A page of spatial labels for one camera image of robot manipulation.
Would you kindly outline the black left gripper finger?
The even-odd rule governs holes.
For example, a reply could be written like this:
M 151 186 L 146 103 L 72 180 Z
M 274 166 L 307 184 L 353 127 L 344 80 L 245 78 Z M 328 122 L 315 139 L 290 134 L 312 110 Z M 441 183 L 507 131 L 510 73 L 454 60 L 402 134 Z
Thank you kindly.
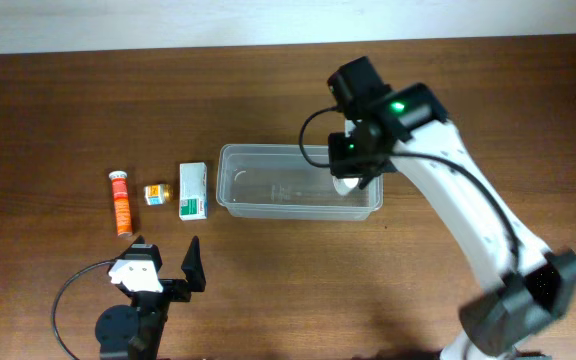
M 162 267 L 162 258 L 157 245 L 148 244 L 143 236 L 138 236 L 133 243 L 119 255 L 121 261 L 139 271 L 153 269 L 158 273 Z
M 200 240 L 194 236 L 186 252 L 181 265 L 181 270 L 186 276 L 186 282 L 191 292 L 204 292 L 206 288 L 206 276 L 204 273 Z

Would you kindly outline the white spray bottle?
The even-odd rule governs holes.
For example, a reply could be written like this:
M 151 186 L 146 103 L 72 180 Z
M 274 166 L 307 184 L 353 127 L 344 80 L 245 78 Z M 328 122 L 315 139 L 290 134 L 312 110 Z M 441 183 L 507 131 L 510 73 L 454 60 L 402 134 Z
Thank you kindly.
M 333 186 L 336 192 L 341 196 L 347 196 L 358 187 L 359 178 L 333 178 Z

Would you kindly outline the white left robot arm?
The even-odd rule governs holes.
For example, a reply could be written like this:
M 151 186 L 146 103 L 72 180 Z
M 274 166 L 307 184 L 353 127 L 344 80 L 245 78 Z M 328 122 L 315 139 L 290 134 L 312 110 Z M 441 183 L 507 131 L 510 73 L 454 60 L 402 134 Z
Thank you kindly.
M 200 240 L 193 237 L 181 264 L 183 279 L 161 279 L 159 248 L 138 237 L 111 265 L 108 275 L 130 303 L 105 310 L 95 326 L 101 359 L 155 359 L 172 303 L 187 303 L 205 290 Z

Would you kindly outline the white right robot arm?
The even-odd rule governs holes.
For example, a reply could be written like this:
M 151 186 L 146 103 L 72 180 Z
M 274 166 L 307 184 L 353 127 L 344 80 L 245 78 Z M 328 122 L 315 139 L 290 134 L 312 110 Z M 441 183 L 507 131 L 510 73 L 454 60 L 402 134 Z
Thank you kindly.
M 329 137 L 332 174 L 366 185 L 388 166 L 424 195 L 460 246 L 483 293 L 459 310 L 462 331 L 442 359 L 516 359 L 517 347 L 566 315 L 576 254 L 553 252 L 479 170 L 445 108 L 423 84 L 329 84 L 354 123 Z

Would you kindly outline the orange effervescent tablet tube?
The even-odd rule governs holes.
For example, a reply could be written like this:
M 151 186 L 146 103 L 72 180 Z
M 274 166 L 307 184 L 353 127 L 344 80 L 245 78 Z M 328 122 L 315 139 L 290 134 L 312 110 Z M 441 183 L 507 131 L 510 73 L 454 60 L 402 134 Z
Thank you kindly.
M 127 173 L 116 170 L 110 172 L 108 177 L 112 185 L 117 235 L 119 237 L 131 236 L 133 234 L 133 227 L 127 187 Z

